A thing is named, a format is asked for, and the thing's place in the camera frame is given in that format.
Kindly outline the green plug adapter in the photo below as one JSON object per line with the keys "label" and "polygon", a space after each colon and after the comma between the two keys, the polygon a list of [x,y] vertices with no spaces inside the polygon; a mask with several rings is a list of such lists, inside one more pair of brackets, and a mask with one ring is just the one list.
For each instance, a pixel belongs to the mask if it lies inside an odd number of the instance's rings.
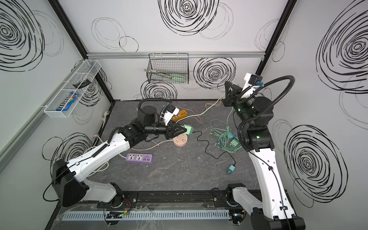
{"label": "green plug adapter", "polygon": [[194,131],[194,128],[191,125],[183,125],[183,127],[186,129],[186,135],[191,135]]}

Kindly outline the orange power strip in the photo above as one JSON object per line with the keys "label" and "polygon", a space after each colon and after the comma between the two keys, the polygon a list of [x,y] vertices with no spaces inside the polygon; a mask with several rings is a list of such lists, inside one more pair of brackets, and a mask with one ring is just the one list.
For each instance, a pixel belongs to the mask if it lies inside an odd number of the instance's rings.
{"label": "orange power strip", "polygon": [[185,117],[187,117],[187,111],[186,110],[180,110],[177,115],[174,115],[172,117],[172,120],[174,122],[177,122],[177,121],[179,121],[179,120],[181,120],[181,119],[183,119]]}

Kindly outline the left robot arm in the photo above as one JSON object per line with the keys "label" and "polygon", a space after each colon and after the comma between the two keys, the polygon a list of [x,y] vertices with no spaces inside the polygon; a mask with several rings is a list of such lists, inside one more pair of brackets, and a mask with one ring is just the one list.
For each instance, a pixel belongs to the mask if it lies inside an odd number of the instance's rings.
{"label": "left robot arm", "polygon": [[126,202],[124,194],[115,183],[98,183],[88,180],[90,174],[116,155],[145,141],[148,135],[163,135],[167,140],[186,133],[187,129],[172,120],[179,109],[170,100],[160,113],[143,99],[137,107],[137,117],[123,127],[116,127],[107,141],[85,154],[65,161],[60,159],[52,166],[51,186],[63,207],[71,207],[82,201],[96,201],[110,204],[114,208]]}

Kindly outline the round pink power strip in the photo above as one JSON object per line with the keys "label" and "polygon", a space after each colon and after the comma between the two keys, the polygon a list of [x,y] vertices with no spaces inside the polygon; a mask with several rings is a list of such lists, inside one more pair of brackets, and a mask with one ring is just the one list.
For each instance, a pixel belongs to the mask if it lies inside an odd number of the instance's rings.
{"label": "round pink power strip", "polygon": [[181,139],[173,139],[172,140],[174,145],[177,147],[183,147],[188,143],[188,135],[186,135],[185,138],[181,138]]}

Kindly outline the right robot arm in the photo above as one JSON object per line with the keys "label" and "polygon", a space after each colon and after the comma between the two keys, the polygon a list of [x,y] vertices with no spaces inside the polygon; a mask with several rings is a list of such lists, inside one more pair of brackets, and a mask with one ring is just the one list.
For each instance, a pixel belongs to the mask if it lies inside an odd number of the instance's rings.
{"label": "right robot arm", "polygon": [[243,88],[225,82],[226,107],[233,107],[244,125],[239,125],[241,146],[249,153],[255,167],[262,199],[255,197],[243,184],[230,184],[227,193],[251,217],[255,230],[304,230],[305,221],[293,209],[284,190],[276,163],[275,146],[268,129],[273,118],[271,100],[264,96],[252,102],[240,102],[237,97]]}

